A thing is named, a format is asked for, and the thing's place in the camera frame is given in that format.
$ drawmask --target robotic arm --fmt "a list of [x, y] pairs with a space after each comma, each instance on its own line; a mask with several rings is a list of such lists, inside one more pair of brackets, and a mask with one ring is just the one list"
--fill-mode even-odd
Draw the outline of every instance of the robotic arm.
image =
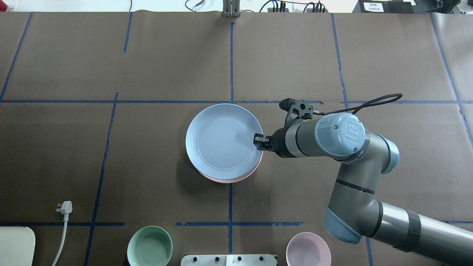
[[[255, 134], [253, 143], [283, 158], [327, 156], [342, 164], [324, 220], [330, 235], [352, 244], [366, 236], [445, 265], [473, 265], [472, 232], [374, 199], [380, 175], [399, 161], [393, 142], [354, 114], [325, 114], [290, 98], [280, 108], [288, 112], [284, 127], [268, 137]], [[313, 114], [324, 116], [313, 120]]]

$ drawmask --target light blue cap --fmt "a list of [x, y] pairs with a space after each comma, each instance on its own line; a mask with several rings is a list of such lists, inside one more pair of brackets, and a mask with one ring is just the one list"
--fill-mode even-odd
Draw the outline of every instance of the light blue cap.
[[360, 234], [347, 225], [329, 208], [327, 208], [327, 213], [325, 214], [324, 229], [329, 235], [350, 244], [358, 244], [361, 239]]
[[365, 144], [365, 127], [350, 113], [330, 114], [315, 125], [315, 139], [320, 148], [333, 156], [348, 156]]
[[389, 149], [389, 163], [387, 164], [387, 167], [384, 171], [381, 172], [381, 174], [387, 174], [391, 172], [394, 167], [396, 167], [397, 163], [399, 162], [399, 149], [397, 148], [396, 144], [394, 142], [390, 141], [389, 139], [377, 134], [378, 136], [382, 137]]

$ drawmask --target black device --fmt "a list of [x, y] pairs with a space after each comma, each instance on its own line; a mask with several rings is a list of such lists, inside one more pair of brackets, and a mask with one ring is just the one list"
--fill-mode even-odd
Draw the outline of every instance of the black device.
[[413, 14], [410, 2], [359, 0], [352, 13]]

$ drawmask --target green bowl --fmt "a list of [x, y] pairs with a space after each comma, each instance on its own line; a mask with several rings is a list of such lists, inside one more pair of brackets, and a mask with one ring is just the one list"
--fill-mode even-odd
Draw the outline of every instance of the green bowl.
[[132, 236], [126, 256], [131, 266], [165, 266], [172, 253], [173, 242], [166, 230], [147, 226]]

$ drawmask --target white connector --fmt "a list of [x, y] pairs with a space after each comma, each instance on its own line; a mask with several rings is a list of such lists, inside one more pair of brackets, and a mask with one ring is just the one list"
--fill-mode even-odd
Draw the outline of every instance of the white connector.
[[56, 209], [57, 212], [64, 214], [64, 221], [69, 220], [69, 213], [72, 212], [72, 202], [71, 201], [65, 201], [63, 203], [58, 203], [58, 209]]
[[65, 201], [63, 203], [58, 203], [58, 207], [60, 208], [56, 209], [56, 211], [61, 214], [64, 214], [64, 229], [62, 230], [61, 244], [59, 245], [58, 254], [56, 255], [56, 258], [54, 259], [53, 266], [55, 266], [56, 263], [58, 262], [59, 256], [61, 255], [62, 247], [64, 246], [64, 241], [66, 239], [67, 221], [69, 221], [69, 213], [72, 212], [72, 202]]

